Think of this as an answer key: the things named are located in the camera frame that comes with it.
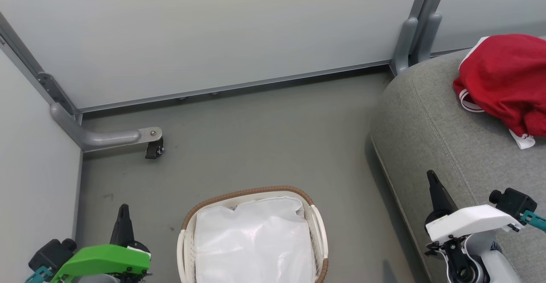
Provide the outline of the white laundry basket brown rim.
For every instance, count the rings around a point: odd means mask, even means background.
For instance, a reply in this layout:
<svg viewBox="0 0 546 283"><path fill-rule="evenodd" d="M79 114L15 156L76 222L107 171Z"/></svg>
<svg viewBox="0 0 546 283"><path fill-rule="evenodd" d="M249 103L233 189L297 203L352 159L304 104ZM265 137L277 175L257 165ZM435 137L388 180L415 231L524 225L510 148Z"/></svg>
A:
<svg viewBox="0 0 546 283"><path fill-rule="evenodd" d="M308 194L292 186L273 186L240 190L203 201L187 213L176 244L176 263L180 283L197 283L195 278L194 234L197 213L211 207L236 208L240 204L266 198L292 197L302 202L303 215L309 225L315 261L314 283L323 283L329 267L329 246L326 229L319 209Z"/></svg>

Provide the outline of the red shirt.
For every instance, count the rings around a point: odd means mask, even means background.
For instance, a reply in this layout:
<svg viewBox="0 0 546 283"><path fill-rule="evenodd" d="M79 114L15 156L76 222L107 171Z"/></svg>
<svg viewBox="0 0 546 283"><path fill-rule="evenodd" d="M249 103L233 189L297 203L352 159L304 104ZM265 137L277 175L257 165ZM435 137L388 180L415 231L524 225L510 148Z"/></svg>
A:
<svg viewBox="0 0 546 283"><path fill-rule="evenodd" d="M546 39L482 37L458 71L453 88L465 110L498 118L520 149L546 137Z"/></svg>

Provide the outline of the grey fabric sofa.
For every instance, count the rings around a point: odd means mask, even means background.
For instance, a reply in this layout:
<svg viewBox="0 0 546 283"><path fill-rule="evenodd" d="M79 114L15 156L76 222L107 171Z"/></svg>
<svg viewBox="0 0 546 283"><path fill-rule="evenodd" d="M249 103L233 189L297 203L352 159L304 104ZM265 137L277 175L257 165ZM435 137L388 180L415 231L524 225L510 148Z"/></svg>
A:
<svg viewBox="0 0 546 283"><path fill-rule="evenodd" d="M433 170L459 208L489 202L510 187L534 199L546 217L546 139L519 149L508 129L465 110L453 91L467 51L435 57L390 82L371 121L371 141L422 264L433 283L447 283L445 263L425 257L425 219L433 207L426 172Z"/></svg>

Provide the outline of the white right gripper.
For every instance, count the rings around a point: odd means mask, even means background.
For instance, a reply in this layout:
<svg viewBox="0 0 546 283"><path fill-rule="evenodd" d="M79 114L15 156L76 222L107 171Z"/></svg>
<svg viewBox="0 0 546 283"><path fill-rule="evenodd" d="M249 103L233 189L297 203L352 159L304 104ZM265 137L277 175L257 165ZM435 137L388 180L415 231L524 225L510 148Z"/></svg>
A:
<svg viewBox="0 0 546 283"><path fill-rule="evenodd" d="M431 238L426 255L443 258L448 283L522 283L492 246L500 229L519 232L523 225L490 205L459 210L433 170L427 171L427 179L433 211L425 225Z"/></svg>

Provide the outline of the aluminium partition bottom rail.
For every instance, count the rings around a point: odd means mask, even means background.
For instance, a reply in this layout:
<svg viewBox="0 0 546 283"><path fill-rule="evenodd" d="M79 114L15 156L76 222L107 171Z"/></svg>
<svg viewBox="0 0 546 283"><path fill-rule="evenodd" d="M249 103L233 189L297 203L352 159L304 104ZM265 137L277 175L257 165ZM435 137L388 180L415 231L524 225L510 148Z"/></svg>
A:
<svg viewBox="0 0 546 283"><path fill-rule="evenodd" d="M273 83L283 83L283 82L294 81L299 79L315 79L317 77L337 75L342 73L355 74L359 72L364 73L366 71L367 72L379 71L379 72L387 72L390 75L393 75L393 71L390 67L389 62L390 61L378 61L378 62L359 64L359 65L354 65L349 67L340 67L340 68L335 68L330 70L316 71L311 73L297 74L297 75L278 77L278 78L272 78L272 79L262 79L262 80L254 81L254 82L236 83L234 85L207 88L207 89L195 90L191 92L173 93L173 94L167 94L165 96L153 96L148 98L135 99L135 100L105 104L105 105L96 105L96 106L80 108L79 111L83 114L92 113L96 111L105 111L110 109L118 109L118 108L143 105L143 104L154 103L154 102L162 102L166 100L179 99L183 97L202 96L204 94L209 94L209 93L228 92L235 89L252 88L252 87L258 87L263 85L270 85Z"/></svg>

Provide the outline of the white basket liner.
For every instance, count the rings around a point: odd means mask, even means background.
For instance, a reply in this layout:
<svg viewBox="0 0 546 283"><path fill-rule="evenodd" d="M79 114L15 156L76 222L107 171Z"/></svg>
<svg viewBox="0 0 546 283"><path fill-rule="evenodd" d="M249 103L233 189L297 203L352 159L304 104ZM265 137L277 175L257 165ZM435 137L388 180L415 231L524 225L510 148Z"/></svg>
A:
<svg viewBox="0 0 546 283"><path fill-rule="evenodd" d="M197 213L196 283L314 283L302 201L274 197Z"/></svg>

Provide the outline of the black caster wheel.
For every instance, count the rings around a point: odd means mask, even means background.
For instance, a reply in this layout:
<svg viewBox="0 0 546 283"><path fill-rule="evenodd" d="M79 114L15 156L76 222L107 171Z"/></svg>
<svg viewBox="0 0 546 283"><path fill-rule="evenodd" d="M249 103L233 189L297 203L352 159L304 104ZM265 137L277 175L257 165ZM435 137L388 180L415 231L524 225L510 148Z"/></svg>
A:
<svg viewBox="0 0 546 283"><path fill-rule="evenodd" d="M160 138L157 141L148 143L145 159L158 159L164 153L164 139Z"/></svg>

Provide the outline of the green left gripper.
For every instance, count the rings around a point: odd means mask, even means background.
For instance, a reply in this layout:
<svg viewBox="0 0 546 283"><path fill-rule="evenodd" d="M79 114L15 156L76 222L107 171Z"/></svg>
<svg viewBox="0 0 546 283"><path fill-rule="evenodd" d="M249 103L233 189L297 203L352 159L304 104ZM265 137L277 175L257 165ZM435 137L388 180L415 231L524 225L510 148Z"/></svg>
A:
<svg viewBox="0 0 546 283"><path fill-rule="evenodd" d="M53 275L50 283L71 283L76 278L109 275L120 283L141 283L151 275L151 253L135 241L129 206L118 210L109 244L85 247Z"/></svg>

